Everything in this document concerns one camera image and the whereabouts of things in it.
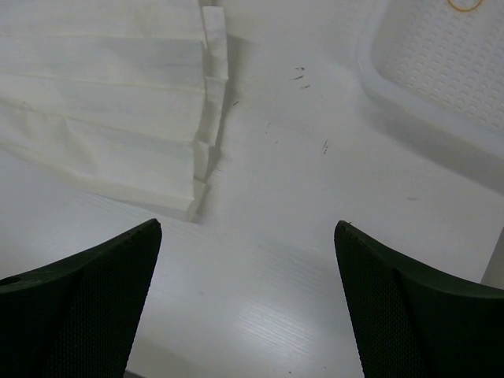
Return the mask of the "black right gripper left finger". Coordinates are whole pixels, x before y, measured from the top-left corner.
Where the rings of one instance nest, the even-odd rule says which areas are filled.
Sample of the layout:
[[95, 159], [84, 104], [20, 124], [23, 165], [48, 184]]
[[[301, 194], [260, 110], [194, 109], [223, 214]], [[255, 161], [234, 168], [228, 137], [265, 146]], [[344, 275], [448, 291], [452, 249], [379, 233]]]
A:
[[122, 377], [161, 247], [148, 220], [1, 281], [3, 377]]

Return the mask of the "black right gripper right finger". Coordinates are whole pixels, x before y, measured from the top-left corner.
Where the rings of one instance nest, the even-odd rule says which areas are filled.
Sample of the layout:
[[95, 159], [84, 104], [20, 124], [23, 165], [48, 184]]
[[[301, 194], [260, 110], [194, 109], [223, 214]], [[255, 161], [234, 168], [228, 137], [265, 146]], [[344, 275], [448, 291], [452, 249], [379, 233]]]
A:
[[366, 377], [501, 377], [503, 291], [434, 269], [341, 220], [335, 255]]

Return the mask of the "white pleated skirt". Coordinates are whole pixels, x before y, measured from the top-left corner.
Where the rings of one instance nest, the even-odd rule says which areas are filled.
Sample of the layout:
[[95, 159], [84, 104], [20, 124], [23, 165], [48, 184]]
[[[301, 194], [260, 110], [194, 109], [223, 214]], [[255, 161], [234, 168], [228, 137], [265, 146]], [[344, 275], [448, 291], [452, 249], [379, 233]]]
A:
[[1, 4], [1, 148], [84, 191], [192, 219], [227, 82], [212, 1]]

